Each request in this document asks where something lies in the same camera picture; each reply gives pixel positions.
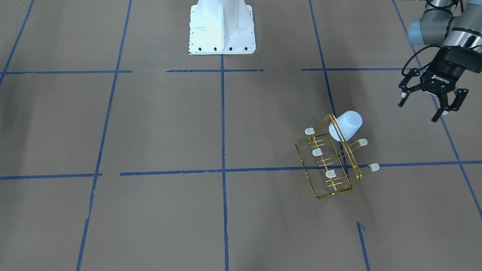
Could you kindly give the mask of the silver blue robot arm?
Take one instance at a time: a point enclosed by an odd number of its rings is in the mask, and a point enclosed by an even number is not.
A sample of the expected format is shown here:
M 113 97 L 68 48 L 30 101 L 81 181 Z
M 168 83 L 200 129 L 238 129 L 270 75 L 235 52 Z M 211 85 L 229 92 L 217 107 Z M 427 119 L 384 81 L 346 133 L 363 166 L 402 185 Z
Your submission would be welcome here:
M 432 117 L 437 122 L 442 115 L 458 111 L 469 91 L 456 86 L 463 72 L 482 70 L 482 4 L 470 0 L 460 16 L 454 16 L 461 0 L 427 0 L 420 19 L 409 25 L 407 37 L 412 45 L 423 49 L 438 48 L 434 58 L 421 68 L 402 71 L 402 107 L 410 94 L 423 91 L 439 100 L 439 109 Z

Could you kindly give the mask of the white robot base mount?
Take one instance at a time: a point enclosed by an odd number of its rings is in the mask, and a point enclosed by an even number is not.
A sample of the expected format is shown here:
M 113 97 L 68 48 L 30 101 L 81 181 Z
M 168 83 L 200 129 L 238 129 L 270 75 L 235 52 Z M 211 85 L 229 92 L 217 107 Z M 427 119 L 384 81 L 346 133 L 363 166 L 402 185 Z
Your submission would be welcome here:
M 241 55 L 256 51 L 253 9 L 244 0 L 199 0 L 190 9 L 190 55 Z

